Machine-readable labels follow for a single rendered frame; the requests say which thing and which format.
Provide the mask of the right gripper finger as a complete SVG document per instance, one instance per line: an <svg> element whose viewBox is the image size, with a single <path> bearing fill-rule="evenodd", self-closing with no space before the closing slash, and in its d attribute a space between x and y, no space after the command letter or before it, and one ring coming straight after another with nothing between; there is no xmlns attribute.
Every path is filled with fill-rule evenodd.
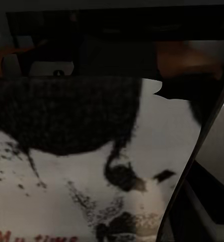
<svg viewBox="0 0 224 242"><path fill-rule="evenodd" d="M224 185L194 160L168 217L175 242L224 242Z"/></svg>

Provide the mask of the bottle of coffee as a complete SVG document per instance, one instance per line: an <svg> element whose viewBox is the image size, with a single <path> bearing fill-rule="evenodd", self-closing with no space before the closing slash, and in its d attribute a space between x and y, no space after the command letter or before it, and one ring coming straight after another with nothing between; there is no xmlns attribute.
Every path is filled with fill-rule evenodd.
<svg viewBox="0 0 224 242"><path fill-rule="evenodd" d="M161 242L224 106L224 0L0 0L0 242Z"/></svg>

